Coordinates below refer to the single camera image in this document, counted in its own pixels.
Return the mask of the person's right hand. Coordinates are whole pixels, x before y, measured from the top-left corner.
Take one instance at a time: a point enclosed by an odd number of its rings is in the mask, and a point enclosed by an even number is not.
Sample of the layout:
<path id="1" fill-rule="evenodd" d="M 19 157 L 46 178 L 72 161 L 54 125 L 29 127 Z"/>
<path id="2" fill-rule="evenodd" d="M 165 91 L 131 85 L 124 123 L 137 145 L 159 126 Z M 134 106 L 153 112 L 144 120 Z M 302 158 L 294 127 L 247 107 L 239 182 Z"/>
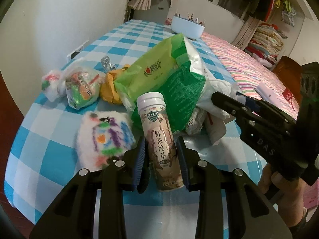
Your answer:
<path id="1" fill-rule="evenodd" d="M 257 186 L 265 194 L 271 183 L 283 193 L 277 201 L 279 215 L 288 228 L 298 225 L 305 214 L 303 194 L 306 183 L 301 178 L 288 181 L 277 171 L 273 172 L 270 164 L 266 164 Z"/>

